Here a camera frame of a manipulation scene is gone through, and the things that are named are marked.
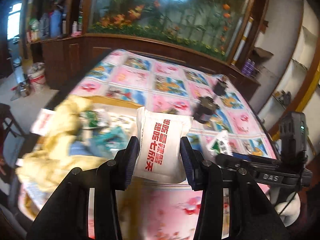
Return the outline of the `right gloved hand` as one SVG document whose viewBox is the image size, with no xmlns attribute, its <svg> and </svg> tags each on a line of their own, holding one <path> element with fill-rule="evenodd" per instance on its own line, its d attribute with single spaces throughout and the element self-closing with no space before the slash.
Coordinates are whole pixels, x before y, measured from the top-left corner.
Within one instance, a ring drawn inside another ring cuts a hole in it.
<svg viewBox="0 0 320 240">
<path fill-rule="evenodd" d="M 280 187 L 270 187 L 267 197 L 285 227 L 292 225 L 298 219 L 301 202 L 296 191 Z"/>
</svg>

